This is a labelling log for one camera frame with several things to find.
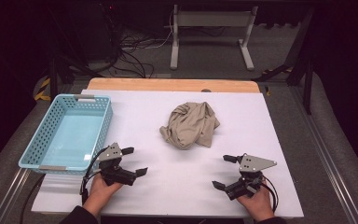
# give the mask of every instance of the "hand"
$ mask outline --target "hand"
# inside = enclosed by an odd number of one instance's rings
[[[260,191],[258,191],[252,198],[240,196],[237,200],[257,222],[275,217],[269,200],[269,191],[263,186],[260,187]]]
[[[123,185],[115,183],[111,186],[107,186],[104,182],[101,174],[94,176],[91,184],[91,191],[89,197],[83,205],[83,208],[97,217],[101,210],[109,202],[110,198],[116,191],[118,191]]]

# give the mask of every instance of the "wire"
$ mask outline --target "wire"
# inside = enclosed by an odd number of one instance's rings
[[[158,46],[147,47],[145,49],[158,49],[158,48],[162,47],[167,42],[167,40],[170,38],[171,34],[172,34],[172,32],[170,32],[168,34],[167,38],[165,38],[165,40],[164,40],[164,42],[162,42],[162,44],[160,44]]]
[[[107,149],[108,149],[108,147],[105,147],[105,148],[101,149],[101,150],[97,153],[97,155],[95,155],[95,157],[92,158],[91,162],[89,163],[89,167],[87,168],[87,171],[86,171],[85,175],[83,176],[83,181],[82,181],[82,184],[81,184],[80,194],[82,194],[83,192],[86,191],[87,183],[88,183],[89,180],[90,180],[89,174],[90,174],[92,165],[93,165],[94,162],[97,160],[97,158],[101,155],[101,153],[105,152]]]
[[[90,179],[92,179],[95,175],[99,174],[101,171],[99,172],[95,172],[93,175],[91,175],[88,179],[87,179],[87,182],[89,182]]]
[[[275,194],[272,191],[272,189],[269,188],[269,186],[261,183],[261,186],[263,186],[264,188],[266,188],[272,195],[272,211],[275,212],[275,210],[277,209],[277,205],[276,205],[276,198],[275,198]]]
[[[155,42],[157,42],[156,38],[152,38],[151,36],[144,35],[142,37],[138,36],[139,33],[133,33],[125,35],[122,40],[120,41],[119,45],[122,49],[130,50],[129,53],[134,52],[136,49],[145,49]]]
[[[138,72],[133,71],[133,70],[130,70],[130,69],[118,69],[118,68],[117,68],[117,70],[128,71],[128,72],[134,72],[134,73],[138,74],[140,77],[146,78],[146,72],[145,72],[145,67],[144,67],[144,65],[147,65],[147,66],[150,66],[150,67],[151,67],[151,72],[150,72],[150,75],[149,75],[149,78],[151,78],[151,76],[152,76],[153,73],[154,73],[154,66],[153,66],[153,64],[150,64],[150,63],[141,63],[135,56],[133,56],[132,54],[126,52],[125,50],[122,50],[122,53],[123,53],[123,54],[122,54],[121,57],[119,57],[119,59],[120,59],[121,61],[125,62],[125,63],[130,63],[130,64],[132,64],[132,65],[138,70]],[[129,61],[129,60],[126,58],[126,55],[132,57],[132,58],[136,61],[136,63]]]
[[[28,201],[30,200],[34,190],[37,188],[37,187],[40,187],[40,185],[42,184],[43,182],[43,179],[45,178],[45,175],[41,175],[39,177],[39,179],[37,179],[37,181],[34,183],[34,186],[32,187],[31,191],[29,192],[27,198],[25,199],[25,202],[24,204],[22,205],[22,209],[21,209],[21,215],[20,215],[20,224],[22,224],[23,220],[24,220],[24,212],[25,212],[25,207],[27,206],[28,204]]]
[[[271,182],[268,178],[266,178],[264,175],[263,175],[263,177],[270,183],[270,185],[271,185],[272,188],[274,189],[274,191],[275,191],[275,196],[277,197],[276,207],[278,207],[278,203],[279,203],[278,192],[277,192],[277,190],[275,189],[275,186],[272,184],[272,182]]]

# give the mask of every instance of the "sleeve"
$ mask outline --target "sleeve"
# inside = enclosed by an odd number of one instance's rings
[[[93,216],[89,211],[84,209],[83,207],[76,206],[75,209],[64,218],[60,224],[98,224],[98,220],[95,216]]]
[[[272,217],[272,218],[257,222],[257,224],[286,224],[286,221],[281,217]]]

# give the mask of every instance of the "white table surface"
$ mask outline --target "white table surface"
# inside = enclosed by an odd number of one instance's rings
[[[241,176],[239,164],[223,161],[224,155],[243,153],[276,161],[263,171],[279,194],[276,216],[303,217],[296,189],[261,93],[185,91],[95,91],[109,95],[113,117],[105,145],[118,142],[134,147],[121,166],[129,171],[148,167],[134,185],[124,186],[102,211],[108,216],[248,217],[245,209],[213,187]],[[166,143],[160,133],[171,112],[186,102],[208,102],[220,121],[210,148],[194,145],[189,150]],[[46,175],[32,211],[69,213],[81,205],[81,176]]]

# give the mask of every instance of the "beige cloth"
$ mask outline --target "beige cloth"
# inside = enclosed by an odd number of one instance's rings
[[[180,149],[189,149],[194,143],[210,147],[213,130],[220,125],[208,103],[185,103],[170,115],[168,127],[159,128],[168,143]]]

